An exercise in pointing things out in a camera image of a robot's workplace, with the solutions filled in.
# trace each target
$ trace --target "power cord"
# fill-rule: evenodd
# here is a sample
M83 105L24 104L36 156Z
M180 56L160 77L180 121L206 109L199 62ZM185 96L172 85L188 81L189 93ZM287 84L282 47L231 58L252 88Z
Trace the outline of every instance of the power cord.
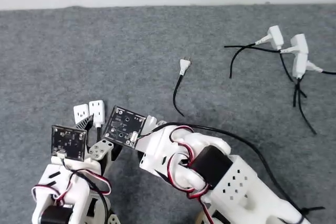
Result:
M336 72L329 72L329 71L322 71L321 73L325 73L325 74L336 74Z
M156 127L155 129L153 129L151 132L149 132L147 135L150 135L154 132L157 132L167 126L170 126L170 125L177 125L177 126L182 126L182 125L185 125L185 126L189 126L191 128L197 128L197 129L200 129L200 130L207 130L207 131L213 131L213 132L217 132L217 133L220 133L220 134L224 134L224 135L227 135L227 136L230 136L244 144L246 144L248 147L250 147L259 157L260 161L262 162L263 166L265 167L266 169L266 172L267 174L269 175L270 179L272 180L273 184L276 186L276 188L279 190L279 192L281 193L281 195L284 197L284 199L286 201L288 201L289 203L291 203L302 215L304 215L305 213L302 212L303 208L300 209L298 207L298 205L290 198L290 196L285 192L285 190L281 187L281 185L278 183L278 181L276 180L271 168L269 167L265 157L263 156L263 154L261 153L261 151L257 148L256 145L254 145L253 143L251 143L250 141L234 134L234 133L231 133L229 131L225 131L225 130L221 130L221 129L216 129L216 128L213 128L213 127L207 127L207 126L202 126L202 125L197 125L197 124L189 124L189 123L179 123L179 122L170 122L170 123L165 123L165 124L162 124L158 127Z
M232 68L233 68L233 63L235 62L236 57L238 56L238 54L240 52L242 52L243 50L245 50L246 48L250 48L252 46L255 46L255 43L249 44L247 46L243 46L241 47L238 51L236 51L235 55L233 55L231 63L230 63L230 75L229 78L232 79Z
M286 64L285 64L285 61L283 59L283 56L282 56L282 53L280 52L280 50L272 50L272 49L267 49L267 48L262 48L262 47L255 47L255 46L241 46L241 45L233 45L233 46L224 46L224 48L244 48L244 49L255 49L255 50L260 50L260 51L265 51L265 52L272 52L272 53L276 53L276 54L279 54L280 56L280 60L281 60L281 64L282 64L282 67L286 73L286 76L288 77L289 81L291 81L292 83L295 84L293 78L291 77L291 75L289 74L288 72L288 69L286 67ZM232 58L231 60L231 65L230 65L230 78L232 78L232 66L233 66L233 62L234 62L234 58ZM302 91L300 90L300 93L305 97L307 98L307 95Z
M174 108L183 117L184 117L184 114L176 106L176 94L177 94L178 88L179 88L179 86L181 84L181 81L182 81L182 79L184 77L184 74L186 73L186 71L190 67L190 65L191 65L190 58L188 58L188 59L181 59L180 60L180 76L179 76L179 79L177 80L177 83L176 83L176 86L175 86L175 89L174 89L174 93L173 93Z
M301 86L300 86L300 83L302 81L303 77L301 79L298 79L298 82L295 86L295 90L294 90L294 101L293 101L293 106L296 105L295 101L296 101L296 93L298 91L298 104L299 104L299 110L300 110L300 113L304 119L304 121L306 122L306 125L308 126L308 128L311 130L311 132L314 134L314 135L317 135L317 132L316 130L311 126L310 122L308 121L308 119L306 118L306 116L304 115L304 112L302 110L302 105L301 105L301 93L300 93L300 90L301 90Z

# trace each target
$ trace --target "white plug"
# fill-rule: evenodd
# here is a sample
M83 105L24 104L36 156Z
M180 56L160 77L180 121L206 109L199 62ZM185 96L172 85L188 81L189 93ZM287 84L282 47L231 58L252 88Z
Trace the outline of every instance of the white plug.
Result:
M307 70L309 71L316 71L318 73L322 73L323 69L319 68L318 66L316 66L313 62L307 60Z
M282 37L279 26L271 26L267 31L267 35L262 39L256 41L256 45L267 42L271 42L271 45L275 50L280 50L282 48L284 38Z
M102 100L89 102L90 115L93 115L93 124L95 127L101 127L105 124L105 107Z
M180 60L180 76L183 76L185 74L190 65L191 65L190 58Z
M89 116L89 106L87 104L74 106L75 124L84 120L88 116Z
M296 34L290 40L291 47L281 50L281 54L294 54L292 75L297 79L301 79L306 73L308 61L308 45L304 34Z

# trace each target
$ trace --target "circuit board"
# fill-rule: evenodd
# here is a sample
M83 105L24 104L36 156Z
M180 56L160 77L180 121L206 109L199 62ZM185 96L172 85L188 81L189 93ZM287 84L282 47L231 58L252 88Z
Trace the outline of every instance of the circuit board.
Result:
M146 118L132 111L114 106L103 138L126 147L135 148Z
M87 135L86 130L53 125L51 155L84 161Z

